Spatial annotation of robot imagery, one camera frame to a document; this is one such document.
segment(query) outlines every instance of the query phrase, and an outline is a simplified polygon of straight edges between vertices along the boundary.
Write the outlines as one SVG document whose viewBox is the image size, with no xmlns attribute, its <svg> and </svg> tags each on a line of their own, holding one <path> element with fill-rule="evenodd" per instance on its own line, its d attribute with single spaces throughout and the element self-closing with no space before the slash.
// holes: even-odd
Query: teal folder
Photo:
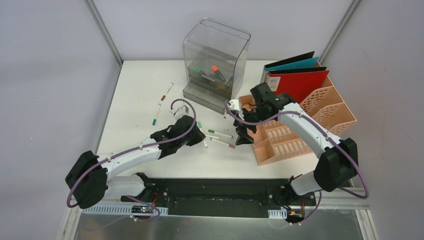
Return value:
<svg viewBox="0 0 424 240">
<path fill-rule="evenodd" d="M 287 70 L 287 69 L 303 69 L 303 68 L 313 68 L 317 64 L 318 57 L 313 57 L 301 61 L 291 62 L 284 65 L 273 66 L 273 67 L 264 67 L 263 70 L 266 72 L 269 71 L 278 71 L 278 70 Z"/>
</svg>

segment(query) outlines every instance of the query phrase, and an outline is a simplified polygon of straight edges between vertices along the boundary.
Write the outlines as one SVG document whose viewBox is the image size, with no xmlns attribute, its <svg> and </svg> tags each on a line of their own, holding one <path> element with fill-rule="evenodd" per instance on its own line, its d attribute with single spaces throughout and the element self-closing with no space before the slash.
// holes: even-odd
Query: red folder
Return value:
<svg viewBox="0 0 424 240">
<path fill-rule="evenodd" d="M 287 93 L 300 104 L 312 91 L 321 87 L 329 72 L 326 70 L 272 74 L 270 71 L 266 82 L 276 95 Z"/>
</svg>

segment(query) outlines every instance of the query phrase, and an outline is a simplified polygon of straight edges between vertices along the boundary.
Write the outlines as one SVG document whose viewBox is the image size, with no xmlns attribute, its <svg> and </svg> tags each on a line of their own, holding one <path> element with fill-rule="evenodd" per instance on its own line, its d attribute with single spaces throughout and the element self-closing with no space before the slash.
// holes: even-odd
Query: cable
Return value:
<svg viewBox="0 0 424 240">
<path fill-rule="evenodd" d="M 300 209 L 300 212 L 305 214 L 305 200 L 302 200 L 302 208 Z"/>
<path fill-rule="evenodd" d="M 125 216 L 121 216 L 121 217 L 119 217 L 119 218 L 117 218 L 117 219 L 115 219 L 115 220 L 113 220 L 113 221 L 109 222 L 109 223 L 108 223 L 108 224 L 106 224 L 106 225 L 103 225 L 103 226 L 98 227 L 98 228 L 95 228 L 95 229 L 89 229 L 89 228 L 86 228 L 86 227 L 84 227 L 84 226 L 81 226 L 81 228 L 82 228 L 82 229 L 84 229 L 85 231 L 88 231 L 88 232 L 96 232 L 96 231 L 102 230 L 102 229 L 104 229 L 104 228 L 107 228 L 107 227 L 109 227 L 110 225 L 113 225 L 113 224 L 115 224 L 115 223 L 119 222 L 120 220 L 125 219 L 125 218 L 128 218 L 128 217 L 130 217 L 130 218 L 134 217 L 134 219 L 135 219 L 136 221 L 138 221 L 138 222 L 148 222 L 148 221 L 153 221 L 153 220 L 157 219 L 157 218 L 161 215 L 161 211 L 159 210 L 159 208 L 155 207 L 153 204 L 150 204 L 150 203 L 147 203 L 147 202 L 144 202 L 144 201 L 140 201 L 140 200 L 138 200 L 138 199 L 136 199 L 136 198 L 134 198 L 134 197 L 132 197 L 132 196 L 127 196 L 127 197 L 128 197 L 129 199 L 131 199 L 131 200 L 135 201 L 135 202 L 138 202 L 138 203 L 140 203 L 140 204 L 147 205 L 147 206 L 149 206 L 149 207 L 153 208 L 153 209 L 157 212 L 157 214 L 156 214 L 156 215 L 154 215 L 154 216 L 151 216 L 151 217 L 149 217 L 149 218 L 147 218 L 147 219 L 139 219 L 139 218 L 134 217 L 133 215 L 125 215 Z"/>
<path fill-rule="evenodd" d="M 246 104 L 249 104 L 249 106 L 251 106 L 251 107 L 256 107 L 256 105 L 255 105 L 255 104 L 251 104 L 251 103 L 248 103 L 248 102 L 243 103 L 243 105 L 241 105 L 241 107 L 243 107 L 243 106 L 244 106 L 244 105 L 246 105 Z"/>
<path fill-rule="evenodd" d="M 323 198 L 323 194 L 321 193 L 321 190 L 318 190 L 317 192 L 319 192 L 318 202 L 316 203 L 316 206 L 312 210 L 312 212 L 307 217 L 305 217 L 302 221 L 300 221 L 301 224 L 303 224 L 307 219 L 309 219 L 312 215 L 314 215 L 315 211 L 317 211 L 318 207 L 320 206 L 321 199 Z"/>
<path fill-rule="evenodd" d="M 248 122 L 248 121 L 244 121 L 244 120 L 240 119 L 239 117 L 237 117 L 236 115 L 234 115 L 234 113 L 231 112 L 231 110 L 229 108 L 229 105 L 231 105 L 230 102 L 229 101 L 225 101 L 226 112 L 228 114 L 230 114 L 231 117 L 233 117 L 235 120 L 237 120 L 240 123 L 245 124 L 245 125 L 257 126 L 257 125 L 265 124 L 266 122 L 268 122 L 270 120 L 273 120 L 273 119 L 277 118 L 278 116 L 284 115 L 284 114 L 294 114 L 294 115 L 297 115 L 297 116 L 299 116 L 301 118 L 304 118 L 310 124 L 312 124 L 331 144 L 333 144 L 335 146 L 335 148 L 337 150 L 339 150 L 347 158 L 347 160 L 349 160 L 350 164 L 352 164 L 353 168 L 355 169 L 355 171 L 357 172 L 357 174 L 359 176 L 359 179 L 362 182 L 363 190 L 365 191 L 365 195 L 359 195 L 359 194 L 354 193 L 354 192 L 352 192 L 352 191 L 350 191 L 350 190 L 348 190 L 348 189 L 346 189 L 344 187 L 339 187 L 339 189 L 341 189 L 341 190 L 343 190 L 343 191 L 345 191 L 345 192 L 347 192 L 347 193 L 349 193 L 349 194 L 351 194 L 351 195 L 353 195 L 355 197 L 361 198 L 361 199 L 367 199 L 368 196 L 370 195 L 370 192 L 369 192 L 369 189 L 368 189 L 368 185 L 365 182 L 365 179 L 362 176 L 362 173 L 360 172 L 359 167 L 356 164 L 356 162 L 352 159 L 352 157 L 347 152 L 345 152 L 345 150 L 343 150 L 339 145 L 337 145 L 337 143 L 331 137 L 328 137 L 328 134 L 326 133 L 326 131 L 324 131 L 320 127 L 320 125 L 318 123 L 316 123 L 315 121 L 313 121 L 310 117 L 306 116 L 305 114 L 300 114 L 297 111 L 281 111 L 281 112 L 279 112 L 279 113 L 277 113 L 277 114 L 269 117 L 268 119 L 266 119 L 264 121 L 260 121 L 260 122 Z"/>
<path fill-rule="evenodd" d="M 152 195 L 156 195 L 156 197 L 154 198 L 154 200 L 151 202 L 151 204 L 154 204 L 159 199 L 159 196 L 158 196 L 158 194 L 156 192 L 152 193 Z"/>
<path fill-rule="evenodd" d="M 191 108 L 191 110 L 193 111 L 193 123 L 191 124 L 191 126 L 190 126 L 190 128 L 187 130 L 187 131 L 185 131 L 183 134 L 181 134 L 181 135 L 179 135 L 179 136 L 176 136 L 176 137 L 174 137 L 174 138 L 171 138 L 171 139 L 168 139 L 168 140 L 163 140 L 163 141 L 158 141 L 158 142 L 153 142 L 153 143 L 148 143 L 148 144 L 146 144 L 146 145 L 143 145 L 143 146 L 141 146 L 142 148 L 148 148 L 148 147 L 151 147 L 151 146 L 155 146 L 155 145 L 160 145 L 160 144 L 165 144 L 165 143 L 169 143 L 169 142 L 172 142 L 172 141 L 175 141 L 175 140 L 178 140 L 178 139 L 181 139 L 181 138 L 183 138 L 183 137 L 185 137 L 187 134 L 189 134 L 190 133 L 190 131 L 195 127 L 195 125 L 196 125 L 196 111 L 195 111 L 195 108 L 193 107 L 193 105 L 191 104 L 191 103 L 189 103 L 187 100 L 184 100 L 184 99 L 181 99 L 181 98 L 178 98 L 178 99 L 175 99 L 172 103 L 171 103 L 171 110 L 173 109 L 173 106 L 174 106 L 174 103 L 176 103 L 176 102 L 178 102 L 178 101 L 182 101 L 182 102 L 185 102 L 187 105 L 189 105 L 190 106 L 190 108 Z M 119 153 L 117 153 L 117 154 L 115 154 L 115 155 L 113 155 L 111 158 L 110 158 L 110 160 L 113 160 L 113 159 L 115 159 L 115 158 L 117 158 L 117 157 L 119 157 L 119 156 L 121 156 L 121 155 L 124 155 L 124 154 L 127 154 L 127 153 L 130 153 L 130 152 L 132 152 L 132 151 L 136 151 L 136 150 L 140 150 L 141 148 L 140 147 L 134 147 L 134 148 L 131 148 L 131 149 L 127 149 L 127 150 L 125 150 L 125 151 L 123 151 L 123 152 L 119 152 Z M 104 164 L 104 163 L 106 163 L 106 162 L 108 162 L 109 161 L 109 159 L 104 159 L 104 160 L 102 160 L 102 161 L 100 161 L 100 162 L 98 162 L 98 163 L 96 163 L 96 164 L 94 164 L 93 166 L 91 166 L 89 169 L 87 169 L 77 180 L 76 180 L 76 182 L 74 183 L 74 185 L 72 186 L 72 188 L 70 189 L 70 191 L 69 191 L 69 194 L 68 194 L 68 196 L 67 196 L 67 198 L 66 198 L 66 206 L 68 207 L 68 208 L 75 208 L 76 206 L 78 206 L 78 203 L 76 203 L 76 204 L 74 204 L 74 205 L 71 205 L 71 198 L 72 198 L 72 195 L 74 194 L 74 192 L 75 192 L 75 189 L 77 189 L 77 187 L 78 187 L 78 185 L 81 183 L 81 181 L 84 179 L 84 177 L 85 176 L 87 176 L 93 169 L 95 169 L 95 168 L 97 168 L 98 166 L 100 166 L 100 165 L 102 165 L 102 164 Z"/>
<path fill-rule="evenodd" d="M 315 208 L 312 210 L 312 212 L 308 215 L 308 216 L 306 216 L 302 221 L 300 221 L 299 222 L 299 224 L 303 224 L 306 220 L 308 220 L 310 217 L 312 217 L 312 215 L 314 215 L 315 214 L 315 212 L 317 211 L 317 209 L 318 209 L 318 207 L 320 206 L 320 204 L 321 204 L 321 200 L 322 200 L 322 198 L 323 198 L 323 194 L 321 193 L 321 190 L 318 190 L 318 191 L 316 191 L 316 192 L 319 192 L 319 198 L 318 198 L 318 202 L 316 203 L 316 206 L 315 206 Z M 287 228 L 288 226 L 290 226 L 290 224 L 287 224 L 287 225 L 285 225 L 285 226 L 283 226 L 283 227 L 281 227 L 281 228 L 277 228 L 277 227 L 274 227 L 269 221 L 268 221 L 268 224 L 273 228 L 273 229 L 275 229 L 275 230 L 283 230 L 283 229 L 285 229 L 285 228 Z"/>
</svg>

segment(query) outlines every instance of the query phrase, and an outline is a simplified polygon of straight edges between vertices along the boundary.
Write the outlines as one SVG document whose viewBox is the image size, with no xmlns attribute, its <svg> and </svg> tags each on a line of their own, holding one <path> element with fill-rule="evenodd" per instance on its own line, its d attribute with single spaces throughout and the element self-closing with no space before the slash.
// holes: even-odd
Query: red wire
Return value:
<svg viewBox="0 0 424 240">
<path fill-rule="evenodd" d="M 156 203 L 156 200 L 158 200 L 159 196 L 156 192 L 152 193 L 152 195 L 156 195 L 156 198 L 153 200 L 153 202 L 151 202 L 151 204 L 153 205 L 154 203 Z"/>
<path fill-rule="evenodd" d="M 305 214 L 305 200 L 302 200 L 302 208 L 300 209 L 300 212 Z"/>
</svg>

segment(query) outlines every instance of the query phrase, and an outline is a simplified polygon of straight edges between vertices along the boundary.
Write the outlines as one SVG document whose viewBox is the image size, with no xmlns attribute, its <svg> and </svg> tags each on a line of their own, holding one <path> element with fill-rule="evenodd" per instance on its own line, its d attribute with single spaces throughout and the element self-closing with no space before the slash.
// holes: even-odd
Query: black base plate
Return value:
<svg viewBox="0 0 424 240">
<path fill-rule="evenodd" d="M 280 206 L 270 196 L 280 195 L 283 179 L 197 179 L 149 178 L 158 195 L 155 206 L 168 208 L 168 215 L 268 218 L 268 210 Z M 313 193 L 305 194 L 292 206 L 315 206 Z"/>
</svg>

